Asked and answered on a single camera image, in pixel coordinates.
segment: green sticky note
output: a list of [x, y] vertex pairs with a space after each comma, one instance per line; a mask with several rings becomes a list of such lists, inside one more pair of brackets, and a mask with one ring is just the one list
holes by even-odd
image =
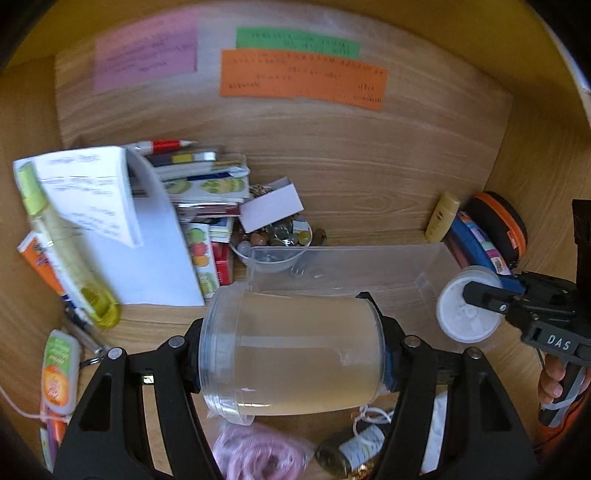
[[358, 59], [359, 47], [359, 43], [345, 38], [326, 37], [302, 30], [271, 27], [236, 29], [236, 48], [296, 50]]

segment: orange packet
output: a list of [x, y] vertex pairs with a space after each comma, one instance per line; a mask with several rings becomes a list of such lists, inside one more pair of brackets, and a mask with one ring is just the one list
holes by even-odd
[[381, 110], [386, 69], [357, 60], [291, 50], [222, 51], [223, 97], [307, 97]]
[[35, 232], [29, 232], [21, 244], [18, 246], [19, 253], [27, 260], [39, 276], [47, 283], [60, 297], [66, 295], [64, 288], [61, 286], [56, 277], [49, 259], [43, 253], [43, 248], [37, 241]]

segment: metal screw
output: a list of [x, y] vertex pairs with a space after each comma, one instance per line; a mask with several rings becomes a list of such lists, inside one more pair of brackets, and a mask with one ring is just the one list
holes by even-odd
[[184, 345], [184, 337], [176, 335], [168, 340], [168, 345], [172, 348], [179, 348]]
[[479, 360], [482, 358], [482, 352], [475, 346], [468, 347], [466, 353], [474, 360]]
[[112, 348], [111, 350], [109, 350], [109, 353], [107, 353], [107, 356], [111, 360], [117, 360], [121, 355], [123, 355], [123, 349], [119, 348], [118, 346]]
[[404, 337], [404, 343], [410, 348], [416, 348], [421, 344], [421, 339], [416, 335], [408, 335]]

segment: plastic jar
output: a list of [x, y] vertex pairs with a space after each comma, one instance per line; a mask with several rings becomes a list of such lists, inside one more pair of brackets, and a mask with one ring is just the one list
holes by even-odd
[[217, 290], [203, 321], [203, 398], [232, 423], [371, 403], [383, 371], [382, 325], [365, 299], [267, 295], [235, 283]]

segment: clear plastic box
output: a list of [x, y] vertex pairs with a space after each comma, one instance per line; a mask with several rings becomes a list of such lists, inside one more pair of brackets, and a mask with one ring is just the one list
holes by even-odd
[[265, 260], [293, 255], [297, 247], [256, 247], [248, 260], [250, 289], [276, 295], [354, 296], [372, 294], [384, 315], [407, 335], [433, 348], [462, 352], [436, 318], [437, 298], [460, 267], [444, 244], [384, 247], [309, 247], [285, 270], [269, 272]]

